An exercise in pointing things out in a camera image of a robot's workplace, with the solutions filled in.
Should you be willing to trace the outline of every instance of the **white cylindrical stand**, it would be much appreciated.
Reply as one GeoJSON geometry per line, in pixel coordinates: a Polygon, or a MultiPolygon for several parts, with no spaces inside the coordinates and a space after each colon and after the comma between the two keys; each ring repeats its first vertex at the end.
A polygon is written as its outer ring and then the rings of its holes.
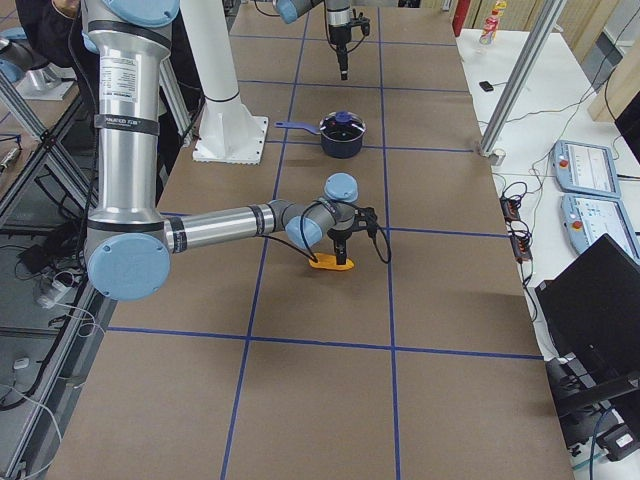
{"type": "Polygon", "coordinates": [[[242,104],[221,1],[182,0],[206,106],[194,160],[260,163],[269,124],[242,104]]]}

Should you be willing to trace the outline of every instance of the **person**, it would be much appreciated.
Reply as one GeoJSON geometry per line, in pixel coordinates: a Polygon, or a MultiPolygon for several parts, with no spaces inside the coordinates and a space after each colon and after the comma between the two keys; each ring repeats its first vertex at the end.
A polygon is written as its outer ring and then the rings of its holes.
{"type": "MultiPolygon", "coordinates": [[[[80,0],[16,0],[16,8],[31,47],[55,65],[74,70],[83,103],[93,118],[97,113],[100,59],[84,46],[80,0]]],[[[202,87],[181,14],[172,24],[171,43],[171,65],[187,109],[195,112],[202,87]]],[[[181,138],[171,112],[162,114],[158,122],[158,172],[164,168],[168,175],[180,151],[181,138]]],[[[162,187],[158,176],[156,199],[160,198],[162,187]]]]}

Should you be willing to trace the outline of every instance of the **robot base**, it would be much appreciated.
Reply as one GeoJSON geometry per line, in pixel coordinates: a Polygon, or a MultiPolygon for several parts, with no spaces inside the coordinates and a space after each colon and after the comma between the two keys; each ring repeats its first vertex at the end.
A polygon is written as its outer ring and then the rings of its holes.
{"type": "Polygon", "coordinates": [[[193,159],[198,162],[259,164],[269,119],[252,116],[240,102],[231,112],[220,109],[216,112],[209,106],[200,124],[200,140],[193,151],[193,159]]]}

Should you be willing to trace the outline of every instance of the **metal frame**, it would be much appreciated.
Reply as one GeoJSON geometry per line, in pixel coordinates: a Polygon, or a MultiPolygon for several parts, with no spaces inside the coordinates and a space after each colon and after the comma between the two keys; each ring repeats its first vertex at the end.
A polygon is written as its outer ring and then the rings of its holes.
{"type": "Polygon", "coordinates": [[[0,199],[0,225],[7,220],[20,200],[25,186],[33,181],[34,176],[48,159],[51,160],[49,167],[53,175],[65,185],[71,197],[78,204],[83,205],[87,198],[89,181],[66,148],[59,142],[71,127],[71,121],[82,105],[80,97],[76,97],[71,102],[63,116],[50,130],[44,126],[2,72],[0,72],[0,101],[7,106],[29,135],[40,142],[19,177],[0,199]]]}
{"type": "Polygon", "coordinates": [[[183,146],[186,147],[193,140],[193,132],[187,131],[189,130],[191,119],[169,58],[160,63],[160,86],[164,91],[167,103],[169,103],[169,109],[178,126],[178,133],[184,136],[183,146]]]}
{"type": "Polygon", "coordinates": [[[478,147],[480,155],[489,157],[494,164],[497,164],[498,155],[493,154],[493,148],[500,132],[566,4],[567,0],[545,0],[538,20],[527,37],[522,52],[511,71],[511,76],[478,147]]]}

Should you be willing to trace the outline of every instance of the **electrical connector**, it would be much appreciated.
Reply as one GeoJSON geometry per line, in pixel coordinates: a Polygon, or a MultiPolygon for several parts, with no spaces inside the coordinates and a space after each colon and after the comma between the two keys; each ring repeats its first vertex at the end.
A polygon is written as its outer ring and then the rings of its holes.
{"type": "Polygon", "coordinates": [[[69,290],[71,290],[70,285],[65,285],[60,280],[54,280],[47,291],[38,297],[36,302],[42,308],[48,310],[53,308],[56,303],[59,303],[69,290]]]}
{"type": "Polygon", "coordinates": [[[533,260],[531,249],[529,248],[530,240],[527,237],[521,237],[516,233],[509,235],[511,241],[511,248],[513,249],[513,255],[516,257],[516,262],[529,262],[533,260]]]}
{"type": "Polygon", "coordinates": [[[504,215],[505,222],[517,222],[520,221],[520,212],[518,212],[519,202],[511,198],[501,198],[500,208],[502,209],[502,215],[504,215]]]}
{"type": "Polygon", "coordinates": [[[29,366],[29,357],[18,358],[13,362],[13,370],[24,370],[29,366]]]}

